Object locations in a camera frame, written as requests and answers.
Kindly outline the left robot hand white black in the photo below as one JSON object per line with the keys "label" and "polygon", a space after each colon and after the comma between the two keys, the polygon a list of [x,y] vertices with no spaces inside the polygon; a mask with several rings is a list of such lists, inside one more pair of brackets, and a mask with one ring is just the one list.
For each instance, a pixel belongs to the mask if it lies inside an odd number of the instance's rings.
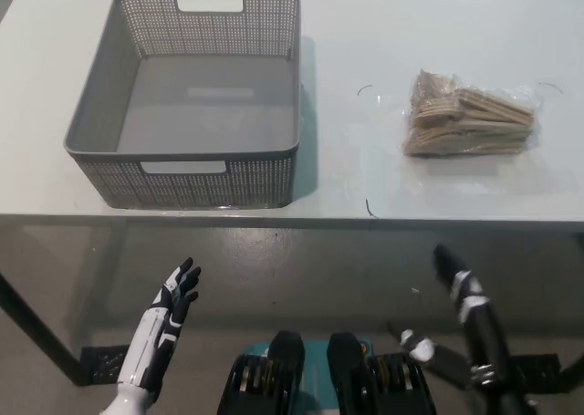
{"label": "left robot hand white black", "polygon": [[190,305],[198,297],[201,268],[187,258],[162,284],[143,313],[118,377],[153,394],[161,390]]}

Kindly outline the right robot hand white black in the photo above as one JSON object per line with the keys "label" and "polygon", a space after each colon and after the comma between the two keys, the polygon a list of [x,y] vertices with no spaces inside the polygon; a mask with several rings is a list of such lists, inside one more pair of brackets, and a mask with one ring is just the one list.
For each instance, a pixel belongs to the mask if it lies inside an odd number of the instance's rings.
{"label": "right robot hand white black", "polygon": [[435,246],[433,263],[437,278],[454,304],[469,357],[407,327],[388,323],[389,333],[414,361],[460,389],[511,383],[514,372],[506,338],[478,278],[443,244]]}

